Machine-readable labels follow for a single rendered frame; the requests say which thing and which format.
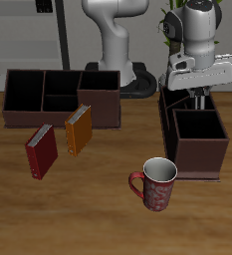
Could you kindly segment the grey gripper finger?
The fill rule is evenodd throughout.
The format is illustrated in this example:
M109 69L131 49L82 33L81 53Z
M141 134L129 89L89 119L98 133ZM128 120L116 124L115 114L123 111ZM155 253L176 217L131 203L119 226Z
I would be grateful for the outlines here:
M210 87L206 86L202 88L202 95L200 96L200 109L205 110L205 97L209 95Z

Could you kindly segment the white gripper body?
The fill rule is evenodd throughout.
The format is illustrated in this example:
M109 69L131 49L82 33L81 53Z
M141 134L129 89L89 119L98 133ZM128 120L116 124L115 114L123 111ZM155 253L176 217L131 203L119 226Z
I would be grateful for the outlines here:
M193 57L177 53L169 57L167 72L158 80L160 88L167 86L171 91L212 87L232 82L232 55L214 56L214 63L202 69L195 68Z

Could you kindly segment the narrow dark brown desk caddy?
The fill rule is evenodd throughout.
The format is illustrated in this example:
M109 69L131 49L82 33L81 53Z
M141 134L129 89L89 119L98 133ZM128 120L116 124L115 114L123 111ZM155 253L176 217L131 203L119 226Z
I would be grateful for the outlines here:
M160 89L158 101L166 157L177 166L177 180L219 181L229 143L211 95L204 110L193 110L186 90Z

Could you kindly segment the wide dark brown desk caddy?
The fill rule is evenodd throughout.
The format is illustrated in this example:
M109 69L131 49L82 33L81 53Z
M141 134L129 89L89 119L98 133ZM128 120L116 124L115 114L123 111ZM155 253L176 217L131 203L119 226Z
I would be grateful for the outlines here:
M120 126L117 71L9 70L2 114L7 128L63 128L79 106L91 108L93 128Z

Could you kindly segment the orange book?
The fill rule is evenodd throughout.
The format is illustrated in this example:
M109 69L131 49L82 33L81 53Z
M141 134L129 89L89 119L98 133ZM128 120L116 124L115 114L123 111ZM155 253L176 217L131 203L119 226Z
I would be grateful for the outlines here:
M91 107L80 105L65 120L68 151L77 156L93 137Z

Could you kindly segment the red book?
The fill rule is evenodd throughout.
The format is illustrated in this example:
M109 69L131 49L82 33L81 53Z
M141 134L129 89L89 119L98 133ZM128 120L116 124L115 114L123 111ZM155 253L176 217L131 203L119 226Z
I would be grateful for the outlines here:
M25 148L32 177L41 180L58 157L53 126L42 123Z

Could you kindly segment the red patterned mug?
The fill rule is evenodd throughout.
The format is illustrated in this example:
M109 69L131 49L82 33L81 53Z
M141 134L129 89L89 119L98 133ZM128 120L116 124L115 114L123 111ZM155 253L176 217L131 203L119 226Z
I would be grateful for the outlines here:
M143 165L142 172L133 172L128 177L130 189L142 199L144 206L151 211L164 210L169 202L177 167L169 159L153 157ZM140 178L143 191L139 191L132 181Z

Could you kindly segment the white shelf unit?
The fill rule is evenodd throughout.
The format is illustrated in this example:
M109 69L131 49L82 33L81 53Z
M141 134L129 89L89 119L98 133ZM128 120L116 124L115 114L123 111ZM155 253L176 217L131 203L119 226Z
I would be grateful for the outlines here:
M0 72L62 69L62 0L0 0Z

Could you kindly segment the flat black base plate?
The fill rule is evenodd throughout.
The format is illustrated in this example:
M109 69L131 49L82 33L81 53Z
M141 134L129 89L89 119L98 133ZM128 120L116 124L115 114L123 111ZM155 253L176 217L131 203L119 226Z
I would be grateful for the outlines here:
M119 89L120 97L122 99L149 98L156 92L156 78L146 70L144 63L133 62L132 66L136 79ZM81 89L114 91L118 86L118 72L99 71L96 62L90 62L86 65L80 84Z

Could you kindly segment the dark vertical post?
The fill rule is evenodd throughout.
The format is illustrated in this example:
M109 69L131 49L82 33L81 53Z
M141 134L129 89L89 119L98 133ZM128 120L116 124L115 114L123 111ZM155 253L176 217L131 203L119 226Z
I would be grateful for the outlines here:
M62 66L64 70L70 69L70 58L68 50L68 39L65 21L64 1L55 0L56 12L57 12L57 23L59 32L60 49L62 56Z

